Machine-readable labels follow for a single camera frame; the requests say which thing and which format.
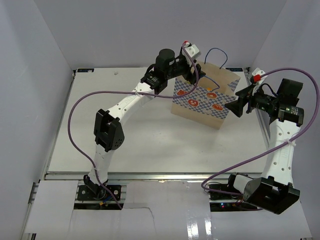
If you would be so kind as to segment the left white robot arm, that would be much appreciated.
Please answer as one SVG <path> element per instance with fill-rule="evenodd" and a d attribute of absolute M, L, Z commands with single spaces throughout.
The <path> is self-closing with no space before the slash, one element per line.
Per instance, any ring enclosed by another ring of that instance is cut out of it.
<path fill-rule="evenodd" d="M 195 85 L 205 75 L 196 62 L 200 55 L 194 44 L 182 46 L 178 56 L 171 49 L 160 50 L 155 63 L 147 68 L 131 94 L 108 110 L 100 109 L 96 113 L 94 167 L 83 177 L 90 196 L 99 200 L 107 194 L 103 183 L 108 180 L 108 169 L 115 150 L 124 143 L 123 126 L 127 120 L 147 102 L 158 97 L 167 87 L 168 80 L 182 76 Z"/>

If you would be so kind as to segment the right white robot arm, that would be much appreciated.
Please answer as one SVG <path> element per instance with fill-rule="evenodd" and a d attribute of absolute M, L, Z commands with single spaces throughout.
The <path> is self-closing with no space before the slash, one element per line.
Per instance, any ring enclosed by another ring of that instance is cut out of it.
<path fill-rule="evenodd" d="M 252 110 L 266 112 L 269 117 L 269 150 L 262 174 L 252 178 L 241 173 L 233 173 L 225 187 L 226 195 L 236 200 L 240 196 L 247 204 L 272 212 L 283 213 L 300 198 L 300 191 L 293 186 L 292 161 L 296 136 L 304 121 L 304 110 L 297 106 L 303 83 L 282 79 L 276 93 L 267 95 L 261 83 L 236 92 L 237 100 L 225 106 L 237 117 Z"/>

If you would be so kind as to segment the blue checkered paper bag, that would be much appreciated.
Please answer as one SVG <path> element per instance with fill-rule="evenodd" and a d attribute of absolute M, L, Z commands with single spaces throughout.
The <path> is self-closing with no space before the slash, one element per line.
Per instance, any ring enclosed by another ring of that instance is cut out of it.
<path fill-rule="evenodd" d="M 236 100 L 235 90 L 241 77 L 206 60 L 199 64 L 206 75 L 200 77 L 192 93 L 181 97 L 193 86 L 181 76 L 175 79 L 173 93 L 178 98 L 172 100 L 171 113 L 218 130 L 229 113 L 225 104 Z"/>

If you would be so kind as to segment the black xdof label sticker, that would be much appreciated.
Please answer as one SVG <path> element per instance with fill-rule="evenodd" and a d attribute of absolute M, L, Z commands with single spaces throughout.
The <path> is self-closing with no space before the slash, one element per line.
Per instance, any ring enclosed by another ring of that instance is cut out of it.
<path fill-rule="evenodd" d="M 225 69 L 228 71 L 231 71 L 231 72 L 243 72 L 244 71 L 241 67 L 226 67 Z"/>

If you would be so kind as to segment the white front cover sheet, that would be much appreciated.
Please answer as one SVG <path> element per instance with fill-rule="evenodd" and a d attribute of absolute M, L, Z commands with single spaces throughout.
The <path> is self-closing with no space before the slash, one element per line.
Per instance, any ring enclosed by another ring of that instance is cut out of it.
<path fill-rule="evenodd" d="M 121 210 L 75 209 L 74 181 L 42 181 L 25 232 L 38 240 L 299 240 L 312 234 L 302 206 L 212 212 L 198 183 L 136 181 Z"/>

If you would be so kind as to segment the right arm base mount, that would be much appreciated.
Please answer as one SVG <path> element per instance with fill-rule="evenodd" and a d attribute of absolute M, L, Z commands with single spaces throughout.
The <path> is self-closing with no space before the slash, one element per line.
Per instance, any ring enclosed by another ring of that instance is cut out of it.
<path fill-rule="evenodd" d="M 245 203 L 243 197 L 234 194 L 225 194 L 223 192 L 232 192 L 239 194 L 240 192 L 234 188 L 229 187 L 227 183 L 209 182 L 205 185 L 206 188 L 216 191 L 204 190 L 209 195 L 210 211 L 214 212 L 250 212 L 259 211 L 260 208 Z"/>

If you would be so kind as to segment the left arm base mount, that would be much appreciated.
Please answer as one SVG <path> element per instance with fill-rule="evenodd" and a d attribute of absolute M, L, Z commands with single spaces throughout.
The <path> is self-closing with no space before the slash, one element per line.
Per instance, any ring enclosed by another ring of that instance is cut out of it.
<path fill-rule="evenodd" d="M 115 196 L 117 201 L 121 199 L 121 192 L 122 192 L 121 185 L 107 185 L 106 187 L 112 192 L 112 194 Z M 107 202 L 107 201 L 113 201 L 114 199 L 110 195 L 110 193 L 106 191 L 103 187 L 98 189 L 98 193 L 94 193 L 86 185 L 83 184 L 78 187 L 76 200 Z"/>

